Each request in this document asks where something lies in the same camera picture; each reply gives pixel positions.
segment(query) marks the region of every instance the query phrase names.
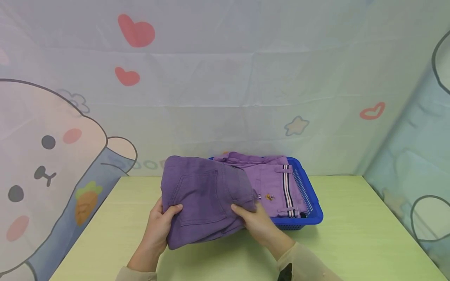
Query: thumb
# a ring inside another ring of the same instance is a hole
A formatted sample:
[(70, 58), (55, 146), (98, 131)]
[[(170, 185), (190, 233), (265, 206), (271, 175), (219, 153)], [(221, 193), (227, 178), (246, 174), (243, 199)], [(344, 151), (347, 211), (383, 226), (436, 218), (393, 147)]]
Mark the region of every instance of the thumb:
[(170, 206), (162, 216), (164, 217), (164, 219), (171, 221), (173, 216), (181, 212), (182, 209), (183, 209), (182, 204)]
[(238, 215), (239, 217), (242, 217), (243, 219), (245, 219), (249, 213), (249, 211), (247, 211), (246, 209), (244, 209), (236, 204), (231, 204), (231, 209), (233, 210), (233, 212), (236, 215)]

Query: left hand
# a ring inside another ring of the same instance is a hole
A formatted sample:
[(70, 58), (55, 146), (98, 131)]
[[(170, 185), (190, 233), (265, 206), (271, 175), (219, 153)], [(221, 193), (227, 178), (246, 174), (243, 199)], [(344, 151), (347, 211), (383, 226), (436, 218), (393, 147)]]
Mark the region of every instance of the left hand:
[(127, 267), (139, 272), (156, 272), (159, 256), (167, 247), (172, 218), (183, 209), (182, 205), (171, 206), (162, 213), (162, 200), (158, 199), (148, 216), (144, 237), (130, 259)]
[(167, 247), (167, 235), (169, 234), (172, 218), (181, 212), (183, 205), (171, 206), (165, 213), (162, 212), (162, 200), (158, 199), (148, 217), (147, 228), (142, 238), (141, 247), (152, 250), (156, 254), (162, 254)]

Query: star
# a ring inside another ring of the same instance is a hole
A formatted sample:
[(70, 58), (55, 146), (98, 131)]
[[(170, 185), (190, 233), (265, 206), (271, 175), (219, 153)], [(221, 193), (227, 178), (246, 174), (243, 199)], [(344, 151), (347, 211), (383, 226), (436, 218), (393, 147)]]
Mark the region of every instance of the star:
[(403, 218), (405, 215), (401, 209), (402, 205), (406, 203), (406, 199), (403, 196), (398, 196), (390, 193), (386, 188), (383, 189), (384, 203), (398, 218)]
[(286, 129), (286, 136), (292, 136), (293, 134), (300, 135), (308, 125), (308, 120), (304, 120), (301, 116), (296, 116), (291, 123), (284, 126)]

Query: embroidered logo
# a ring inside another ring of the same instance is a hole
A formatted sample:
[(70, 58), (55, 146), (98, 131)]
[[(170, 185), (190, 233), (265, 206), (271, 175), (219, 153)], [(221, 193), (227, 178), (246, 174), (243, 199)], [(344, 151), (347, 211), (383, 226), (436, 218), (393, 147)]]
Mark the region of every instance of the embroidered logo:
[(270, 200), (270, 201), (272, 201), (273, 199), (275, 199), (275, 197), (271, 196), (269, 193), (265, 196), (265, 198), (266, 198), (267, 200)]

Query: table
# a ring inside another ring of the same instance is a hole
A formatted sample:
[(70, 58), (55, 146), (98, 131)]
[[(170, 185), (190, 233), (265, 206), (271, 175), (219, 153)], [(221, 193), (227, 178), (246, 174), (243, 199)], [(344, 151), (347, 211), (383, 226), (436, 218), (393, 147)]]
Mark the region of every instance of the table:
[[(324, 211), (318, 226), (287, 232), (345, 281), (446, 281), (361, 176), (311, 177)], [(160, 191), (160, 177), (123, 177), (51, 281), (113, 281), (136, 249)], [(270, 254), (243, 230), (166, 252), (158, 280), (274, 281)]]

